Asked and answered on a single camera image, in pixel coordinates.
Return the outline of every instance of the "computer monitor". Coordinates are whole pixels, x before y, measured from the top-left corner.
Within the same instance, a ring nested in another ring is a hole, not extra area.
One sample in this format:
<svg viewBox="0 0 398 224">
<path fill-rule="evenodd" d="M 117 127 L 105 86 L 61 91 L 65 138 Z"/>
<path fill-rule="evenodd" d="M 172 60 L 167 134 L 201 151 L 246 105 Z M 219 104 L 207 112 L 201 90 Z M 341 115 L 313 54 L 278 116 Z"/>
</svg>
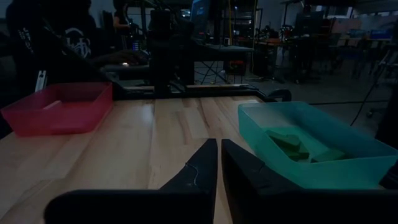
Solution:
<svg viewBox="0 0 398 224">
<path fill-rule="evenodd" d="M 295 35 L 318 34 L 324 14 L 325 12 L 323 11 L 297 14 L 296 24 L 294 27 Z"/>
<path fill-rule="evenodd" d="M 211 0 L 193 0 L 191 11 L 191 22 L 195 25 L 193 38 L 206 39 L 206 28 L 209 18 Z"/>
</svg>

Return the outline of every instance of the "monitor screen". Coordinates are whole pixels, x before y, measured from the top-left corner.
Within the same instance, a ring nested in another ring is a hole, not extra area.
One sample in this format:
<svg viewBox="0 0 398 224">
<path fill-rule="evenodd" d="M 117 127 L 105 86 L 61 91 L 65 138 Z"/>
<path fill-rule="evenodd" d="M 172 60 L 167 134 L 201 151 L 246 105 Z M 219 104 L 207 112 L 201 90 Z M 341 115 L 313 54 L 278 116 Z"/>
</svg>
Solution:
<svg viewBox="0 0 398 224">
<path fill-rule="evenodd" d="M 193 0 L 191 22 L 195 25 L 193 38 L 206 39 L 206 28 L 210 11 L 210 0 Z"/>
</svg>

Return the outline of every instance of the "floor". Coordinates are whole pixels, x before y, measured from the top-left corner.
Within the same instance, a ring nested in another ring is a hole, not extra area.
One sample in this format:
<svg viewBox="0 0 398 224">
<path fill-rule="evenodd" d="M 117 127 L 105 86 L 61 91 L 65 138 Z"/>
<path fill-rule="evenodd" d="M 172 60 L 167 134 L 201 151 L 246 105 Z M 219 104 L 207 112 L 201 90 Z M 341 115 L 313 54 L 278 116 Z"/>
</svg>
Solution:
<svg viewBox="0 0 398 224">
<path fill-rule="evenodd" d="M 214 63 L 213 70 L 216 70 L 216 68 L 216 63 Z M 220 62 L 218 64 L 217 70 L 219 72 L 222 71 L 222 69 L 223 66 Z M 241 83 L 242 79 L 242 83 L 248 83 L 252 86 L 255 86 L 265 94 L 276 89 L 288 89 L 292 92 L 293 101 L 304 101 L 306 103 L 336 103 L 348 101 L 362 102 L 373 84 L 373 78 L 372 76 L 368 75 L 369 65 L 363 69 L 361 77 L 357 80 L 351 78 L 352 69 L 353 62 L 345 61 L 342 67 L 337 69 L 333 75 L 329 75 L 327 72 L 321 72 L 320 81 L 304 83 L 301 85 L 294 84 L 292 82 L 280 84 L 276 81 L 250 82 L 248 80 L 254 78 L 255 76 L 247 71 L 245 77 L 235 77 L 235 83 Z M 207 72 L 207 70 L 207 67 L 202 63 L 198 62 L 195 65 L 196 72 L 204 74 Z M 275 75 L 283 77 L 287 72 L 289 71 L 286 68 L 278 68 L 275 71 Z M 224 83 L 220 78 L 216 77 L 212 71 L 209 71 L 207 76 L 202 74 L 195 74 L 195 80 L 197 84 Z M 229 81 L 233 83 L 233 77 L 229 77 Z M 386 85 L 386 82 L 387 80 L 380 79 L 379 83 L 381 84 L 373 89 L 367 101 L 387 101 L 390 98 L 392 88 Z M 386 105 L 387 103 L 385 102 L 365 103 L 353 127 L 366 134 L 374 136 L 376 134 L 378 124 L 382 118 L 382 114 L 375 113 L 372 118 L 367 118 L 366 113 L 371 108 L 383 108 L 386 107 Z M 334 105 L 317 105 L 316 107 L 350 125 L 359 111 L 360 106 L 360 103 L 345 103 Z"/>
</svg>

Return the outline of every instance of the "desk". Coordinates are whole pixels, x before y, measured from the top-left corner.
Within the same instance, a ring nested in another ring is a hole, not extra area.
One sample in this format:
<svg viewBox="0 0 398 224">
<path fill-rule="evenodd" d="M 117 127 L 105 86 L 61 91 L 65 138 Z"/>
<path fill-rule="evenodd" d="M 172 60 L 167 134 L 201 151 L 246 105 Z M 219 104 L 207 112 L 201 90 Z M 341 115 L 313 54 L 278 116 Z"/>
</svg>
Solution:
<svg viewBox="0 0 398 224">
<path fill-rule="evenodd" d="M 255 96 L 115 101 L 91 133 L 0 140 L 0 223 L 40 223 L 46 204 L 75 189 L 158 189 L 206 141 L 238 131 L 238 105 Z M 221 162 L 215 223 L 231 223 Z"/>
</svg>

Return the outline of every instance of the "red plastic bin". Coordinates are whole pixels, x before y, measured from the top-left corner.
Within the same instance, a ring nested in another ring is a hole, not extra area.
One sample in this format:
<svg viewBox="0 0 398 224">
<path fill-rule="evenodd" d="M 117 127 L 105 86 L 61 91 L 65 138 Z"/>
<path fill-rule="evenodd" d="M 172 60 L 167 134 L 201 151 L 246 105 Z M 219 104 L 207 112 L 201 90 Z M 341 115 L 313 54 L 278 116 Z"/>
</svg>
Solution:
<svg viewBox="0 0 398 224">
<path fill-rule="evenodd" d="M 86 133 L 113 107 L 111 83 L 62 83 L 1 110 L 18 136 Z"/>
</svg>

